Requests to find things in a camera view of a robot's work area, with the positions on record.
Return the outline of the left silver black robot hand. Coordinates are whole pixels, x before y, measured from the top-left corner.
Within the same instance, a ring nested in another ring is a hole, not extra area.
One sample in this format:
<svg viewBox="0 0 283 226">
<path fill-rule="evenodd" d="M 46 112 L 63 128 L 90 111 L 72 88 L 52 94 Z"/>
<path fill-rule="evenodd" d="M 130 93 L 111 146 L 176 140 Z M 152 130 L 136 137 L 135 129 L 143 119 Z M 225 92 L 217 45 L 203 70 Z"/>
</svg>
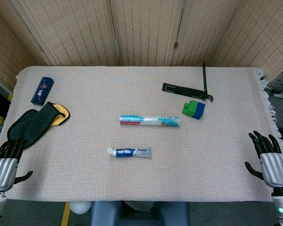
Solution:
<svg viewBox="0 0 283 226">
<path fill-rule="evenodd" d="M 17 177 L 17 168 L 23 154 L 24 139 L 6 141 L 0 147 L 0 192 L 10 190 L 13 185 L 26 181 L 32 174 L 27 172 L 24 176 Z"/>
</svg>

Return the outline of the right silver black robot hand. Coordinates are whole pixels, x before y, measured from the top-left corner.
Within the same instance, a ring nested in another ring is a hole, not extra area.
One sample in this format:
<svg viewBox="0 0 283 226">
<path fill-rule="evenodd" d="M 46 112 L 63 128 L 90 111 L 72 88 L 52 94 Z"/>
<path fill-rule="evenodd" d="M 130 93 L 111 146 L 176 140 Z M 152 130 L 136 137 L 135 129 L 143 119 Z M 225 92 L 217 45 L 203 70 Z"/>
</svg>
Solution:
<svg viewBox="0 0 283 226">
<path fill-rule="evenodd" d="M 257 153 L 261 171 L 253 169 L 246 161 L 244 165 L 247 171 L 271 188 L 283 187 L 283 153 L 277 139 L 271 134 L 265 137 L 257 131 L 249 133 L 249 137 Z"/>
</svg>

